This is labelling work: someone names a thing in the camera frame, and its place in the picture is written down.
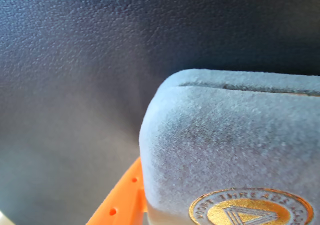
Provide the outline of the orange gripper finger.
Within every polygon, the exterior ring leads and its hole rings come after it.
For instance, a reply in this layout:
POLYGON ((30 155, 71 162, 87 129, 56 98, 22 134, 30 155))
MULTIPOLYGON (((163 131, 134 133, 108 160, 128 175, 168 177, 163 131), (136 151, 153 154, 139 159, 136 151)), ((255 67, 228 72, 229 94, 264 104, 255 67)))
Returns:
POLYGON ((141 225, 147 212, 141 159, 128 168, 87 222, 88 225, 141 225))

